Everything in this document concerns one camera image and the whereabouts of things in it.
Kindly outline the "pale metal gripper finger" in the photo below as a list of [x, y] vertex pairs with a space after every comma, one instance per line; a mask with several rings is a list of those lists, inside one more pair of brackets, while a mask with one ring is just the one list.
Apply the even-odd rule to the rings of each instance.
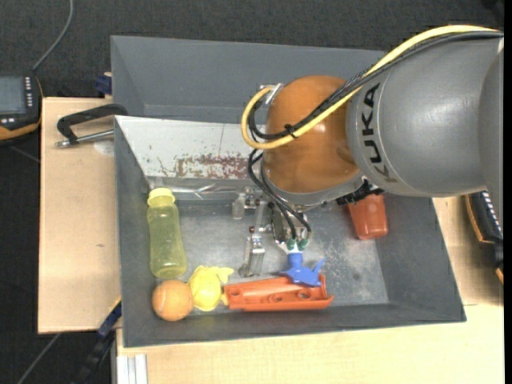
[[234, 220], [241, 220], [248, 210], [254, 210], [260, 203], [261, 193], [255, 188], [245, 188], [232, 202], [231, 215]]
[[262, 272], [265, 252], [262, 236], [260, 234], [249, 236], [246, 240], [243, 263], [238, 269], [239, 276], [242, 278], [259, 276]]

